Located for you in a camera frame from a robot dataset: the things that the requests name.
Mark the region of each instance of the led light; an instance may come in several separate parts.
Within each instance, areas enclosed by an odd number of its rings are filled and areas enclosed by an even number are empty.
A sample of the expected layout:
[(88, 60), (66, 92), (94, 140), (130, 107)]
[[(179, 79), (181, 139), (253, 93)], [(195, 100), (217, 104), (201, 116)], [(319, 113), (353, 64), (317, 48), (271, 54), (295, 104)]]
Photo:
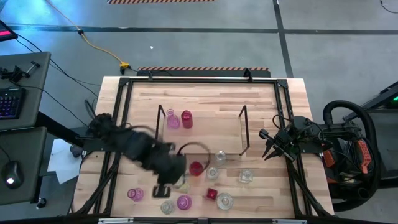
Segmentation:
[(13, 184), (13, 183), (14, 183), (14, 179), (11, 178), (11, 177), (8, 178), (8, 179), (7, 179), (7, 183), (8, 183), (8, 184)]

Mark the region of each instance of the black desk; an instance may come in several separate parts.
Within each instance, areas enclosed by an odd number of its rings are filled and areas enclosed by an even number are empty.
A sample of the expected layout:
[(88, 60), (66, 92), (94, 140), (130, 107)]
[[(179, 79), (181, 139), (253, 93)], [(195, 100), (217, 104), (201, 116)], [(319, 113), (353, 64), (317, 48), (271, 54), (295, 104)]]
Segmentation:
[[(39, 170), (46, 136), (47, 129), (44, 127), (7, 131), (0, 135), (0, 145), (9, 154), (11, 160), (21, 163), (24, 174), (24, 183), (17, 189), (9, 189), (1, 181), (0, 205), (19, 202), (37, 203), (39, 201), (42, 183)], [(2, 168), (8, 162), (8, 158), (3, 152), (0, 153), (2, 153), (0, 156), (0, 167)]]
[[(40, 68), (34, 68), (30, 72), (30, 78), (21, 78), (18, 84), (43, 89), (50, 56), (49, 52), (0, 56), (0, 67), (13, 71), (15, 65), (17, 65), (26, 72), (32, 66), (31, 61), (37, 62)], [(10, 86), (14, 85), (9, 80), (0, 80), (0, 88), (9, 88)], [(76, 139), (77, 133), (39, 111), (43, 92), (36, 88), (25, 88), (26, 96), (19, 119), (0, 120), (0, 131), (44, 126), (54, 136), (83, 147), (83, 142)]]

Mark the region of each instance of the red glass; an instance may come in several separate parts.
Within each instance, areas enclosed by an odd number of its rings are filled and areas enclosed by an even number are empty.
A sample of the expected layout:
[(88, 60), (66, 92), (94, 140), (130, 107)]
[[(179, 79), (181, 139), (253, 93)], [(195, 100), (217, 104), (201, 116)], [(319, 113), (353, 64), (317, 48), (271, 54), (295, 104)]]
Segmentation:
[(189, 111), (182, 112), (181, 121), (182, 121), (182, 126), (184, 128), (192, 128), (193, 126), (192, 113)]
[(208, 199), (216, 200), (218, 191), (215, 189), (208, 188), (206, 197)]
[(189, 166), (189, 173), (198, 177), (203, 172), (203, 165), (200, 162), (192, 162)]

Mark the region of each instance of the yellow cable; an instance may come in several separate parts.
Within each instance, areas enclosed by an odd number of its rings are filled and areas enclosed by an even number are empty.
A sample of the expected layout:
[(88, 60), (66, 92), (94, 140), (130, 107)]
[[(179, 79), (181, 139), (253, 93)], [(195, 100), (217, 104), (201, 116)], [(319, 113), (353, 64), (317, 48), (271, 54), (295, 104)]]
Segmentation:
[[(45, 0), (45, 1), (46, 1), (50, 6), (52, 6), (55, 10), (57, 10), (57, 11), (58, 11), (64, 18), (66, 18), (71, 24), (73, 24), (73, 25), (76, 27), (77, 30), (81, 30), (73, 21), (71, 21), (66, 15), (64, 15), (64, 14), (63, 14), (57, 7), (55, 7), (49, 0)], [(124, 66), (126, 66), (126, 65), (128, 66), (128, 65), (129, 65), (129, 64), (127, 64), (126, 62), (123, 62), (118, 56), (116, 56), (116, 55), (113, 54), (112, 52), (107, 51), (107, 50), (105, 50), (105, 49), (102, 49), (101, 47), (97, 47), (97, 46), (93, 45), (92, 43), (90, 43), (90, 42), (88, 41), (87, 37), (86, 37), (84, 34), (81, 34), (81, 36), (84, 38), (84, 40), (87, 42), (88, 45), (94, 47), (94, 48), (97, 49), (97, 50), (102, 50), (103, 52), (106, 52), (106, 53), (112, 55), (114, 58), (116, 58), (116, 59), (118, 59), (118, 60), (120, 61), (120, 64), (121, 64), (121, 65), (124, 65)]]

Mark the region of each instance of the keyboard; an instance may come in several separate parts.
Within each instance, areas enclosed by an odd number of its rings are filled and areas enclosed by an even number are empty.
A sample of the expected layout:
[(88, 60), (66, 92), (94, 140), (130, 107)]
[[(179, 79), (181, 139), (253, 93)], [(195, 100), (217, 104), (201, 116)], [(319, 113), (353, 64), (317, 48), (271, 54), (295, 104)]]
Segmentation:
[(26, 89), (0, 89), (0, 120), (18, 119), (24, 102)]

